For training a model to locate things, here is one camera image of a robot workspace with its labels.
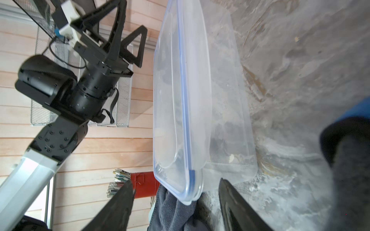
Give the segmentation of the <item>dark grey cloth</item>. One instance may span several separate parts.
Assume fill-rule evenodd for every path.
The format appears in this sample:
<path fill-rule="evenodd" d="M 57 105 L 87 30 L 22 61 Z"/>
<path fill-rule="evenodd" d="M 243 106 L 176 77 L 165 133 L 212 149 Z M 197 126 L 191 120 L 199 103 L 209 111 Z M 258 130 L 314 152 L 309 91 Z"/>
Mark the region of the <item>dark grey cloth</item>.
<path fill-rule="evenodd" d="M 160 185 L 150 211 L 149 231 L 208 231 L 207 225 L 195 217 L 197 202 L 184 205 Z"/>

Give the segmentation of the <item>clear lunch box blue rim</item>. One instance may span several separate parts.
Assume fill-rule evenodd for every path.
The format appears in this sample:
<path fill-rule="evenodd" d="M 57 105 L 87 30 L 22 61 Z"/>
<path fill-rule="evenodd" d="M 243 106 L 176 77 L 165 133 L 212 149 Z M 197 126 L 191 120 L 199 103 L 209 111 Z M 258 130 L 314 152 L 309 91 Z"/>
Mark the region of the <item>clear lunch box blue rim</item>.
<path fill-rule="evenodd" d="M 211 1 L 169 1 L 154 54 L 156 179 L 184 205 L 258 171 L 231 16 Z"/>

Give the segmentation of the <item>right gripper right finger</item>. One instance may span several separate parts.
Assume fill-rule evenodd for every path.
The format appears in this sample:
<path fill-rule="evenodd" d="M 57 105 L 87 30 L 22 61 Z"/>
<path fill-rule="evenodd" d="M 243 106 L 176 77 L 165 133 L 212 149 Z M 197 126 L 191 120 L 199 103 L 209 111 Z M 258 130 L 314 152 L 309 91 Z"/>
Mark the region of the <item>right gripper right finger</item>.
<path fill-rule="evenodd" d="M 228 180 L 220 180 L 218 192 L 226 231 L 272 231 Z"/>

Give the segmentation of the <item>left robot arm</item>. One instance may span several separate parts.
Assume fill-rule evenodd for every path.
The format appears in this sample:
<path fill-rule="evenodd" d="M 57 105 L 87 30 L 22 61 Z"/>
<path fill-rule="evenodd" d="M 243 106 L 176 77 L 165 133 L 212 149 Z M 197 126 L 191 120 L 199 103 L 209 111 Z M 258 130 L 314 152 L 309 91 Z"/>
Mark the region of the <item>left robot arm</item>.
<path fill-rule="evenodd" d="M 126 1 L 108 1 L 91 12 L 65 1 L 53 12 L 55 38 L 64 37 L 83 59 L 81 78 L 72 65 L 62 67 L 47 56 L 28 58 L 18 71 L 15 88 L 55 113 L 30 143 L 20 163 L 1 185 L 1 230 L 13 230 L 25 212 L 56 175 L 88 132 L 90 121 L 101 123 L 112 116 L 104 104 L 119 98 L 121 78 L 131 78 L 130 64 L 143 63 L 147 28 L 140 26 L 122 37 Z"/>

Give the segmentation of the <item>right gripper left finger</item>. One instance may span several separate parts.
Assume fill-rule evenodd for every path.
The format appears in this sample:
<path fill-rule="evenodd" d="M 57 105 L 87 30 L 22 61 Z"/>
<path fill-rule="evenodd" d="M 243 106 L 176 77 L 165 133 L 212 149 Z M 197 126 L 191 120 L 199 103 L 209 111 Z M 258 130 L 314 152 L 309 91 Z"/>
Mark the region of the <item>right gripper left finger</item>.
<path fill-rule="evenodd" d="M 83 231 L 125 231 L 133 209 L 135 191 L 127 181 Z"/>

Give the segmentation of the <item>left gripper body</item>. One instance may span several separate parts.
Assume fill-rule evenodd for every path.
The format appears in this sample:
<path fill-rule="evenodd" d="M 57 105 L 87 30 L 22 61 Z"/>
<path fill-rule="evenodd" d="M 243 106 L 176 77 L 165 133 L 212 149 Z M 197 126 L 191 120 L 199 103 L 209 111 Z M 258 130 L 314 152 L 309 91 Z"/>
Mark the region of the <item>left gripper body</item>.
<path fill-rule="evenodd" d="M 103 121 L 102 108 L 120 78 L 134 74 L 128 63 L 121 61 L 123 68 L 113 68 L 98 59 L 98 52 L 77 42 L 74 50 L 87 61 L 87 66 L 77 86 L 68 99 L 71 110 L 83 120 Z"/>

